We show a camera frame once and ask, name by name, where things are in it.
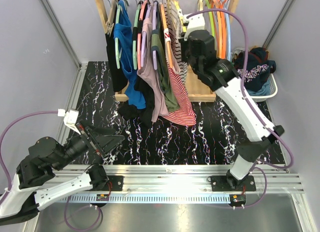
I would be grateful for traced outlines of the black white striped tank top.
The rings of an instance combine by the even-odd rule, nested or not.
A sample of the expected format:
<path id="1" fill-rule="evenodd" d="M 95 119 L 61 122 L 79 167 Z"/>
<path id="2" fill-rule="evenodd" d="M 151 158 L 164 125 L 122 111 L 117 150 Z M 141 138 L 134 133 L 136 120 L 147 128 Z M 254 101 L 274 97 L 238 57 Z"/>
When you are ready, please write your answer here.
<path id="1" fill-rule="evenodd" d="M 173 46 L 172 52 L 173 52 L 173 55 L 174 55 L 178 65 L 179 65 L 179 75 L 182 80 L 182 83 L 185 84 L 186 79 L 187 79 L 188 64 L 186 62 L 182 61 L 181 44 L 178 40 L 179 38 L 176 36 L 176 33 L 173 31 L 173 28 L 172 28 L 170 22 L 171 22 L 171 20 L 169 19 L 169 15 L 168 15 L 169 32 L 171 33 L 171 39 L 172 39 L 171 44 Z"/>

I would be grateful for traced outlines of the yellow plastic hanger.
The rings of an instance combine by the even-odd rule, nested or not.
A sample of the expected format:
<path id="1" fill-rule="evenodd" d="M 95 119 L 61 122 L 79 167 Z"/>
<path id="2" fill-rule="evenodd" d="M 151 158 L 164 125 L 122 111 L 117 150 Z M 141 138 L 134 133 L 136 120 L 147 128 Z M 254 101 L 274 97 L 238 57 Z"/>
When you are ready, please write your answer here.
<path id="1" fill-rule="evenodd" d="M 184 26 L 184 16 L 177 0 L 166 0 L 166 7 L 170 24 L 178 38 L 183 38 L 186 27 Z"/>

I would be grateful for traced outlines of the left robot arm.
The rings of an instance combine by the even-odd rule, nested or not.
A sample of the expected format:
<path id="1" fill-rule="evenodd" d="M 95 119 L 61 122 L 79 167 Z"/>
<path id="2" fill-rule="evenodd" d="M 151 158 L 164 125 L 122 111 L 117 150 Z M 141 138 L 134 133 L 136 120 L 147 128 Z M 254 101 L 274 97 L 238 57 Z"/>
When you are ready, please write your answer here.
<path id="1" fill-rule="evenodd" d="M 44 189 L 60 171 L 86 152 L 98 156 L 111 152 L 125 139 L 113 128 L 98 128 L 85 121 L 76 123 L 76 135 L 64 145 L 52 137 L 42 137 L 29 147 L 27 155 L 17 166 L 11 189 L 2 195 L 0 224 L 19 224 L 33 219 L 53 203 L 82 191 L 101 191 L 109 182 L 100 164 L 89 166 L 82 174 L 67 182 Z"/>

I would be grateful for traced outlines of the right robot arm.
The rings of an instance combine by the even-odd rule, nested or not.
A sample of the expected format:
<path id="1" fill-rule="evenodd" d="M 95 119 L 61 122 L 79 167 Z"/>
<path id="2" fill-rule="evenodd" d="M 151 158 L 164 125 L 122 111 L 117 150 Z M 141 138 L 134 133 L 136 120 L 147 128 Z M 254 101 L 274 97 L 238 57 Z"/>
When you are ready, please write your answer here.
<path id="1" fill-rule="evenodd" d="M 223 176 L 220 184 L 237 191 L 257 159 L 284 133 L 281 125 L 274 125 L 241 86 L 241 77 L 226 59 L 216 56 L 215 40 L 207 30 L 195 30 L 186 39 L 180 37 L 181 58 L 188 63 L 197 78 L 230 108 L 242 125 L 247 140 L 236 147 L 237 158 Z"/>

